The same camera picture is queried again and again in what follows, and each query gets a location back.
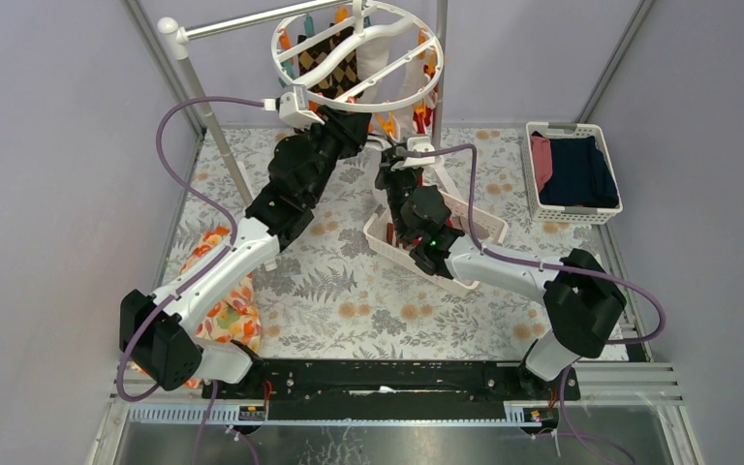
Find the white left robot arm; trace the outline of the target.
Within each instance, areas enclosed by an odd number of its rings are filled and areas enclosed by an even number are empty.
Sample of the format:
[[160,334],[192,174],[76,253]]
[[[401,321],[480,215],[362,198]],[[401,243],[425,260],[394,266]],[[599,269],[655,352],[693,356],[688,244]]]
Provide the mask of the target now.
[[267,184],[221,243],[167,285],[123,297],[123,365],[133,362],[164,390],[205,379],[225,383],[240,398],[259,391],[257,355],[240,342],[204,339],[197,329],[242,278],[302,235],[338,162],[355,157],[366,144],[370,115],[327,107],[319,114],[322,123],[276,143]]

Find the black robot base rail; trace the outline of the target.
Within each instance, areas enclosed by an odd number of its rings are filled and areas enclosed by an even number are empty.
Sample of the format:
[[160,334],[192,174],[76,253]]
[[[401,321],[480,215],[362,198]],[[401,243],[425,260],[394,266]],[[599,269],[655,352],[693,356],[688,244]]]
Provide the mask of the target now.
[[273,421],[505,420],[507,407],[545,410],[581,397],[575,373],[542,381],[512,361],[267,358],[205,399],[266,407]]

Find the orange clothes clip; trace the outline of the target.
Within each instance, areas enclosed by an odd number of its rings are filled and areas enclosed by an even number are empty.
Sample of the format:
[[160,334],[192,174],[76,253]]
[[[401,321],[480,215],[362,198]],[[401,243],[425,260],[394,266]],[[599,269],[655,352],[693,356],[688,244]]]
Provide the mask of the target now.
[[400,138],[399,124],[392,112],[378,112],[375,114],[375,118],[381,131],[389,139],[398,140]]

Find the white round clip hanger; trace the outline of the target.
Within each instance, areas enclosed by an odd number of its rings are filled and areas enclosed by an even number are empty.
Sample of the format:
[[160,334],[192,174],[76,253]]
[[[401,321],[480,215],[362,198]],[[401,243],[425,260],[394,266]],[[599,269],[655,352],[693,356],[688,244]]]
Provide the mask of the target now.
[[447,60],[442,39],[417,15],[382,1],[341,1],[313,31],[307,11],[284,17],[270,40],[283,86],[306,103],[397,113],[438,99]]

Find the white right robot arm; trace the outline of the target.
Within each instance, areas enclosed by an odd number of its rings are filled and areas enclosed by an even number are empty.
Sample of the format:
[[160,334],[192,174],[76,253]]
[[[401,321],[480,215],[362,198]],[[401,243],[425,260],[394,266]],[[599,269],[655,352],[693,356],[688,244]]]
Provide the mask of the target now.
[[429,276],[502,288],[545,309],[550,329],[524,356],[516,374],[520,392],[540,399],[568,365],[599,357],[627,300],[595,257],[573,249],[566,257],[535,260],[482,243],[451,222],[441,192],[419,184],[421,175],[415,158],[387,149],[374,181],[386,195],[393,233],[414,265]]

